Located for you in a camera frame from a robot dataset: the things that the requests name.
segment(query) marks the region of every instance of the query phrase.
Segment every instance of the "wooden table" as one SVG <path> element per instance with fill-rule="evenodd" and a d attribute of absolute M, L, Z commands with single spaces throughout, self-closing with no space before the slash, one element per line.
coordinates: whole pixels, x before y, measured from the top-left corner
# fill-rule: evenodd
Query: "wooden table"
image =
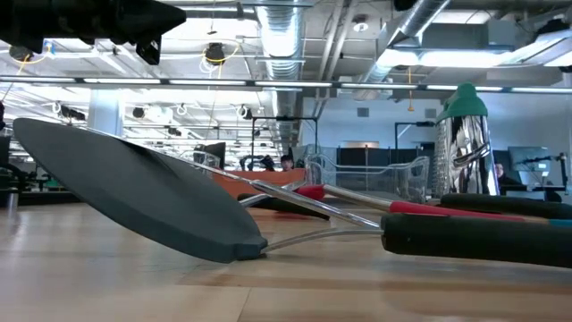
<path fill-rule="evenodd" d="M 261 210 L 253 216 L 270 241 L 344 225 Z M 3 322 L 572 320 L 572 270 L 404 257 L 385 252 L 374 236 L 221 265 L 83 205 L 4 212 L 0 230 Z"/>

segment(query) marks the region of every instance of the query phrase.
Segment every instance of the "computer monitor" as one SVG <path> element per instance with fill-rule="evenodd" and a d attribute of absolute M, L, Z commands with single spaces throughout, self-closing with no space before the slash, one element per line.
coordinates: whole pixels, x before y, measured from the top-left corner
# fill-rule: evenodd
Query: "computer monitor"
<path fill-rule="evenodd" d="M 551 170 L 550 152 L 543 147 L 509 147 L 512 171 L 542 172 Z"/>

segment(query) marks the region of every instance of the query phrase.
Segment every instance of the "exposed ceiling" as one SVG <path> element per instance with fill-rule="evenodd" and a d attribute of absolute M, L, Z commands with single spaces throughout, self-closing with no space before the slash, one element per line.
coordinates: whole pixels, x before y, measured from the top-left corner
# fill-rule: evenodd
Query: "exposed ceiling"
<path fill-rule="evenodd" d="M 164 1 L 183 5 L 181 1 Z M 367 23 L 367 30 L 348 30 L 345 42 L 341 48 L 341 56 L 335 65 L 333 78 L 341 76 L 356 77 L 372 66 L 378 56 L 377 39 L 380 30 L 387 21 L 397 19 L 401 13 L 392 10 L 391 1 L 359 1 L 352 17 L 345 17 L 349 8 L 341 11 L 338 26 L 332 25 L 336 0 L 321 0 L 313 7 L 303 10 L 303 51 L 299 58 L 302 62 L 300 78 L 306 81 L 317 81 L 322 55 L 326 49 L 328 31 L 341 28 L 346 19 L 362 15 Z M 201 1 L 200 5 L 208 7 L 211 3 Z M 185 5 L 197 7 L 197 2 L 188 1 Z M 539 1 L 539 0 L 452 0 L 447 9 L 441 12 L 433 23 L 484 24 L 489 20 L 520 21 L 525 26 L 526 20 L 537 15 L 552 12 L 570 5 L 570 1 Z M 72 76 L 72 77 L 129 77 L 129 78 L 222 78 L 222 79 L 266 79 L 268 75 L 265 50 L 260 38 L 260 25 L 257 21 L 234 19 L 188 19 L 188 21 L 167 32 L 164 35 L 163 54 L 158 66 L 145 64 L 136 54 L 131 45 L 116 47 L 110 40 L 98 40 L 94 47 L 88 46 L 78 39 L 50 39 L 52 54 L 36 57 L 33 63 L 21 64 L 8 55 L 9 46 L 0 43 L 0 68 L 2 74 L 17 74 L 29 76 Z M 218 68 L 208 68 L 204 64 L 203 52 L 209 43 L 223 43 L 227 56 L 231 56 L 225 64 Z M 504 85 L 552 85 L 561 80 L 558 68 L 543 66 L 515 68 L 444 68 L 412 66 L 410 69 L 394 68 L 389 73 L 394 82 L 459 84 L 463 81 L 473 81 L 476 84 Z M 5 92 L 11 87 L 9 83 L 0 84 Z M 276 116 L 275 95 L 270 91 L 221 91 L 216 89 L 123 89 L 123 100 L 126 106 L 125 123 L 146 125 L 160 124 L 156 119 L 135 119 L 132 109 L 135 107 L 172 109 L 172 124 L 196 125 L 197 127 L 248 128 L 251 121 L 239 116 L 238 109 L 242 106 L 249 108 L 254 115 Z M 448 94 L 415 92 L 413 98 L 443 98 Z M 391 98 L 396 100 L 409 98 L 408 91 L 394 91 Z M 36 87 L 26 84 L 15 84 L 8 94 L 5 119 L 15 117 L 35 117 L 48 121 L 61 121 L 55 113 L 54 102 L 88 113 L 89 89 L 86 88 L 54 88 Z M 259 122 L 260 126 L 268 126 L 270 131 L 262 131 L 257 139 L 257 146 L 264 143 L 267 147 L 258 148 L 256 154 L 271 154 L 278 157 L 282 149 L 296 144 L 297 126 L 287 125 L 280 129 L 275 122 Z M 290 131 L 288 138 L 278 133 L 278 130 Z M 129 128 L 125 134 L 142 141 L 152 142 L 157 138 L 171 143 L 172 152 L 181 153 L 191 149 L 201 140 L 235 140 L 243 141 L 241 148 L 234 148 L 236 157 L 230 161 L 236 162 L 239 156 L 249 152 L 247 140 L 250 130 L 203 130 L 195 129 L 184 133 L 185 140 L 180 137 L 171 138 L 165 129 Z"/>

